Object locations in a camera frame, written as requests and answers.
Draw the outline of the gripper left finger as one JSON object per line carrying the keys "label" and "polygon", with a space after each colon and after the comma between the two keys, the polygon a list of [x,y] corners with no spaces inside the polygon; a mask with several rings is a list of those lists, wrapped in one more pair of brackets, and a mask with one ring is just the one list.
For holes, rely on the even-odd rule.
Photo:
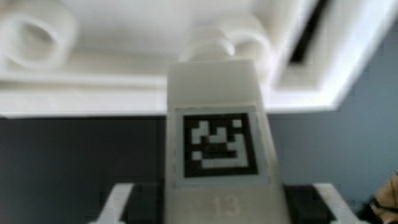
{"label": "gripper left finger", "polygon": [[95,219],[86,224],[157,224],[161,187],[156,183],[117,183]]}

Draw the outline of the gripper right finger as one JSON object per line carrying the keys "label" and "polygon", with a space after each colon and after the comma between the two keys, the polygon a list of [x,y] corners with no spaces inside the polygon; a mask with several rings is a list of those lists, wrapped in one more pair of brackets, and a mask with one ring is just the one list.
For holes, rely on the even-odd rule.
{"label": "gripper right finger", "polygon": [[328,183],[285,185],[291,224],[358,224],[335,187]]}

